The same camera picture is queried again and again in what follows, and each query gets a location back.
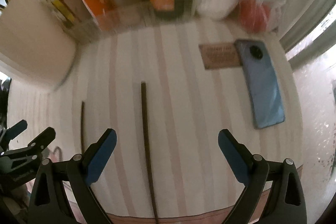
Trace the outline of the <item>striped cat table mat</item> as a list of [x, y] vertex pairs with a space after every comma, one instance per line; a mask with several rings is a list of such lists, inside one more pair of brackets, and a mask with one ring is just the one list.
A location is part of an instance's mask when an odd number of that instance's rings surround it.
[[53, 161], [81, 151], [108, 128], [117, 146], [92, 188], [114, 223], [155, 223], [143, 142], [141, 82], [146, 82], [150, 155], [160, 223], [219, 223], [242, 192], [218, 146], [226, 128], [252, 153], [303, 165], [303, 125], [297, 89], [275, 34], [259, 35], [273, 62], [285, 121], [264, 129], [253, 124], [241, 67], [205, 70], [199, 44], [248, 39], [235, 23], [194, 20], [105, 37], [80, 48], [57, 90], [13, 80], [7, 120], [28, 128], [10, 144], [26, 145], [47, 127], [56, 138], [45, 150]]

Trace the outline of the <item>yellow box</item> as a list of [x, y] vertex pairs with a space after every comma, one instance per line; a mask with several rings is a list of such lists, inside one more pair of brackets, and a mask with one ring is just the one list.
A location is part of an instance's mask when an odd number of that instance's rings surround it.
[[74, 23], [76, 18], [75, 16], [72, 14], [72, 12], [67, 8], [67, 6], [61, 2], [60, 0], [54, 0], [51, 2], [54, 7], [60, 11], [60, 13], [67, 19], [69, 20], [71, 23]]

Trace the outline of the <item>blue smartphone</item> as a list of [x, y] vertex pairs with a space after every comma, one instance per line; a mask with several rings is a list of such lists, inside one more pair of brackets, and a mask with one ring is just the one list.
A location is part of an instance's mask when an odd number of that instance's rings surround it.
[[285, 121], [276, 71], [264, 42], [236, 40], [252, 105], [253, 123], [257, 129]]

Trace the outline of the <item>dark brown chopstick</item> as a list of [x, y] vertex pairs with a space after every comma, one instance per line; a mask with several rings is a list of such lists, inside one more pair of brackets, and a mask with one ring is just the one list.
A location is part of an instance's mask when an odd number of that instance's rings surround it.
[[85, 102], [81, 102], [81, 116], [80, 116], [80, 147], [81, 153], [84, 153], [85, 144], [84, 144], [84, 116], [85, 116]]

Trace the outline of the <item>cream utensil holder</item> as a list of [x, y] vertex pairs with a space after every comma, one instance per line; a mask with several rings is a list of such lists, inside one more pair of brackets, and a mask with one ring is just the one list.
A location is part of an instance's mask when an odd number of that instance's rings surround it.
[[1, 72], [44, 91], [71, 70], [76, 43], [41, 0], [11, 0], [1, 13]]

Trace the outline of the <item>black chopstick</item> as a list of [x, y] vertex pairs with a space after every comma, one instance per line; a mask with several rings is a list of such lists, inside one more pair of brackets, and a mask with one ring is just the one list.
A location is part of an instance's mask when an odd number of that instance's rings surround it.
[[155, 200], [155, 190], [153, 184], [153, 173], [150, 155], [150, 139], [149, 139], [149, 126], [147, 114], [147, 88], [146, 82], [141, 82], [141, 111], [142, 111], [142, 128], [143, 128], [143, 142], [145, 149], [146, 171], [149, 184], [150, 200], [153, 209], [155, 223], [159, 223], [157, 204]]

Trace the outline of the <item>brown label card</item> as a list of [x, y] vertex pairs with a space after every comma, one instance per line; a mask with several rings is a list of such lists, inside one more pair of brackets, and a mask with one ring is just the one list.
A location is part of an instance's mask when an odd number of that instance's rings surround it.
[[199, 44], [205, 70], [235, 68], [242, 65], [234, 43]]

